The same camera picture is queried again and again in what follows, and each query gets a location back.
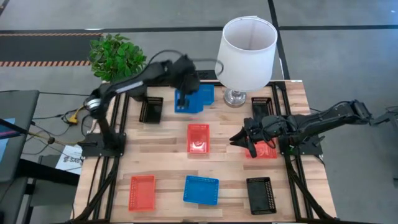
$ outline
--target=green leaves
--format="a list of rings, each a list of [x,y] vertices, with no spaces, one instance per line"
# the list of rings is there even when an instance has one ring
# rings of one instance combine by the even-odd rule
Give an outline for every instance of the green leaves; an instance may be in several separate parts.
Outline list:
[[[108,34],[105,38],[91,40],[89,60],[96,77],[115,82],[124,77],[137,75],[145,66],[146,56],[126,37]]]
[[[126,66],[126,69],[124,70],[124,76],[129,77],[131,75],[131,70],[128,66]]]
[[[120,56],[124,56],[126,53],[124,53],[124,50],[122,49],[122,47],[119,48],[118,50],[118,55]]]

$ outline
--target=red plastic basket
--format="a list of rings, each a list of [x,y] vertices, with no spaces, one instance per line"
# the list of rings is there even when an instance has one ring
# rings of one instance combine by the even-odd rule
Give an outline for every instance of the red plastic basket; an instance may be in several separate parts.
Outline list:
[[[155,210],[155,176],[131,177],[129,211],[147,212]]]
[[[210,128],[208,124],[188,124],[187,152],[210,152]]]
[[[269,147],[264,141],[257,142],[254,147],[256,148],[257,157],[254,159],[276,159],[277,158],[277,151]],[[253,159],[250,156],[249,150],[245,149],[246,158]]]

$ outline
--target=black tray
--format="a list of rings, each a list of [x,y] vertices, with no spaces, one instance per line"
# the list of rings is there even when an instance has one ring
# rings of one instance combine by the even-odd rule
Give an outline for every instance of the black tray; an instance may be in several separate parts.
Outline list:
[[[142,102],[139,122],[149,124],[159,124],[162,116],[163,98],[147,97]]]
[[[276,213],[274,193],[269,177],[247,178],[250,211],[252,215]]]
[[[265,116],[274,114],[272,101],[269,97],[252,97],[251,108],[253,112],[253,119],[257,122],[261,122],[261,119]]]

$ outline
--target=lamp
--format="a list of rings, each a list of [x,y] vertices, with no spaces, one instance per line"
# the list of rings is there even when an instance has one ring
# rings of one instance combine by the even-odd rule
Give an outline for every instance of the lamp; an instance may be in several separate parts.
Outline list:
[[[217,78],[227,87],[228,106],[242,106],[246,92],[260,90],[271,80],[277,39],[275,27],[257,16],[239,17],[224,26],[217,58],[224,72]]]

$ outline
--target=wooden table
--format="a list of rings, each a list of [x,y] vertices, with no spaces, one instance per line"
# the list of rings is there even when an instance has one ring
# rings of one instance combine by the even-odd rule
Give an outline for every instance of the wooden table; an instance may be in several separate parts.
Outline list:
[[[308,114],[309,107],[302,82],[286,81],[293,114]],[[120,160],[118,181],[113,203],[112,222],[287,222],[294,221],[294,211],[283,157],[277,159],[246,159],[241,147],[230,146],[228,139],[238,133],[243,118],[251,117],[251,97],[272,97],[270,87],[248,93],[248,100],[240,108],[230,108],[223,101],[225,87],[215,87],[215,102],[198,114],[174,113],[174,89],[152,87],[149,96],[164,98],[162,121],[159,125],[139,122],[141,103],[129,102],[126,123],[127,146]],[[283,108],[282,94],[279,94]],[[187,154],[187,124],[210,125],[210,155]],[[302,156],[309,191],[330,215],[335,216],[324,166],[314,156]],[[80,214],[86,206],[96,158],[84,161],[75,197],[75,211]],[[130,178],[134,175],[155,175],[156,199],[153,212],[129,212]],[[182,200],[186,175],[199,175],[220,180],[217,206],[198,205]],[[277,213],[251,215],[246,178],[270,177]],[[97,172],[95,194],[100,171]],[[305,217],[302,195],[297,189],[301,214]],[[104,217],[107,192],[101,204],[100,218]]]

